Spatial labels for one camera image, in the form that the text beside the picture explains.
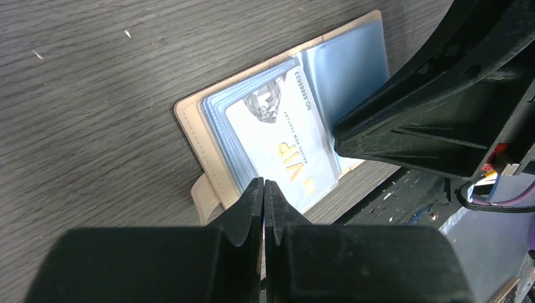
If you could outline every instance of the cable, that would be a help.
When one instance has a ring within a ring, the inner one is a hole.
[[[533,181],[533,183],[531,183],[531,185],[528,186],[527,189],[516,198],[509,199],[509,200],[506,200],[506,201],[501,201],[501,202],[489,202],[489,201],[484,201],[484,200],[477,199],[477,198],[472,198],[472,203],[473,204],[477,204],[477,205],[511,206],[511,205],[515,205],[515,204],[518,204],[518,203],[524,201],[534,191],[535,191],[535,181]]]
[[[457,199],[459,200],[460,204],[468,208],[469,210],[481,210],[481,211],[494,211],[498,213],[532,213],[535,212],[535,206],[523,206],[523,207],[511,207],[511,206],[501,206],[500,204],[497,205],[476,205],[473,203],[470,203],[466,201],[466,198],[462,195],[462,192],[465,191],[465,188],[467,185],[472,185],[472,182],[467,182],[463,184],[458,190],[457,190]],[[520,196],[516,197],[523,200],[525,197],[527,197],[531,192],[535,189],[532,187],[535,187],[535,182],[533,182]]]

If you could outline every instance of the wooden table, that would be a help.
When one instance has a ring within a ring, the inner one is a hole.
[[[0,302],[23,298],[67,229],[198,223],[189,191],[201,168],[172,113],[178,99],[374,9],[394,73],[450,2],[3,2]],[[317,221],[389,170],[354,173]]]

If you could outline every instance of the red component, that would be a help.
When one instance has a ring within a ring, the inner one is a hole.
[[[503,153],[506,149],[507,149],[506,143],[498,143],[498,145],[496,146],[494,151],[490,154],[490,156],[488,157],[486,163],[484,164],[483,168],[481,168],[481,170],[485,172],[493,170],[494,168],[492,167],[492,164],[491,164],[492,158],[494,158],[494,155],[496,155],[497,153]]]

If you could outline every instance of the white card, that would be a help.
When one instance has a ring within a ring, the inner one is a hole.
[[[338,165],[301,66],[225,113],[258,176],[276,181],[299,212],[336,185]]]

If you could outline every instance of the black plastic bracket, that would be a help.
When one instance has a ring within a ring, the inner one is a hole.
[[[254,179],[206,227],[78,229],[61,237],[27,302],[472,302],[431,228],[312,225]]]
[[[534,156],[534,40],[532,0],[454,1],[414,57],[336,124],[336,151],[470,180],[507,143],[520,173]]]

